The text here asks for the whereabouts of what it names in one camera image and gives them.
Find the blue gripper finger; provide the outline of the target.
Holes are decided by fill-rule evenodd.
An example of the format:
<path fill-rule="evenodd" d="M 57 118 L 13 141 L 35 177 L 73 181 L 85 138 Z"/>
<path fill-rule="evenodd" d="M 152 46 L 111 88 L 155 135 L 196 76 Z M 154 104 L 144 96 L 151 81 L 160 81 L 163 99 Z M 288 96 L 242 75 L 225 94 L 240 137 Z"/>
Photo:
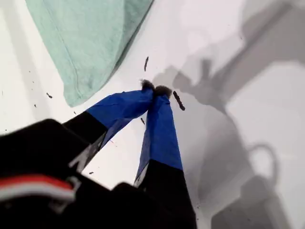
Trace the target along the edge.
<path fill-rule="evenodd" d="M 175 223 L 195 223 L 170 105 L 171 89 L 157 86 L 147 112 L 137 185 Z"/>
<path fill-rule="evenodd" d="M 64 123 L 67 129 L 89 143 L 69 167 L 83 171 L 120 130 L 148 110 L 154 98 L 154 85 L 148 80 L 142 80 L 141 85 L 140 90 L 111 94 Z"/>

